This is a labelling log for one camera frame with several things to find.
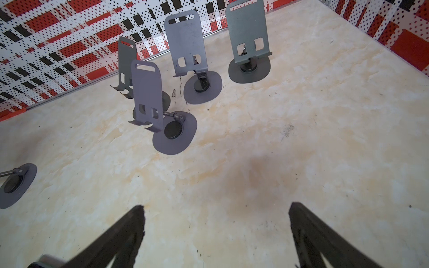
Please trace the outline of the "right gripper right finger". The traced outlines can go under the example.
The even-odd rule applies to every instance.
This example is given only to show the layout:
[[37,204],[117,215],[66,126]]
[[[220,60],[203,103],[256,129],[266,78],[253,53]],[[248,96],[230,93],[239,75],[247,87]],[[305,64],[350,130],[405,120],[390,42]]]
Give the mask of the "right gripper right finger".
[[325,268],[324,260],[334,268],[380,267],[302,203],[291,204],[289,217],[300,267]]

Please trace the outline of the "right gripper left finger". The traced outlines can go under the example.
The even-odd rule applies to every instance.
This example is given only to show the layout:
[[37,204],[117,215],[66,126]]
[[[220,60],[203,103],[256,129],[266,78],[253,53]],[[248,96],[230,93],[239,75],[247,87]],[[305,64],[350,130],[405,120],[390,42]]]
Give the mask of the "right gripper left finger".
[[64,268],[132,268],[145,235],[144,206],[136,205]]

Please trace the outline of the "grey phone stand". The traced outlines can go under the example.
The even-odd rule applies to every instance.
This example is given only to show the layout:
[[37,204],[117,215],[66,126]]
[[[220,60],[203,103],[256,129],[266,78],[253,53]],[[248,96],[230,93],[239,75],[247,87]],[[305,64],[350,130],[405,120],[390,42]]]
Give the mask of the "grey phone stand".
[[118,39],[118,86],[115,89],[134,102],[133,123],[161,124],[170,97],[163,91],[158,66],[137,58],[134,41],[123,36]]
[[239,84],[261,81],[271,70],[263,1],[233,1],[226,8],[233,60],[229,77]]
[[189,112],[164,110],[162,75],[155,63],[133,60],[131,74],[136,113],[131,123],[153,133],[153,146],[158,152],[181,153],[196,134],[197,119]]
[[15,204],[28,190],[37,174],[37,166],[26,163],[12,170],[1,172],[1,177],[7,177],[1,185],[1,209]]

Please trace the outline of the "red marker at wall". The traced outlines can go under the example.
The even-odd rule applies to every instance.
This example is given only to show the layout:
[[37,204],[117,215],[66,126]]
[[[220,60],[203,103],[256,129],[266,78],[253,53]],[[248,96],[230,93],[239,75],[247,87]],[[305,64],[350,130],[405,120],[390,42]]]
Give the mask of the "red marker at wall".
[[1,119],[0,119],[0,121],[2,122],[2,121],[5,121],[5,120],[7,120],[7,119],[10,119],[10,118],[12,118],[12,117],[14,117],[14,116],[18,116],[18,115],[20,115],[20,114],[23,114],[24,112],[26,112],[27,111],[27,109],[26,108],[23,108],[23,109],[20,109],[20,110],[17,110],[17,111],[13,111],[13,112],[10,112],[10,111],[7,111],[8,112],[8,114],[5,114],[5,113],[1,113]]

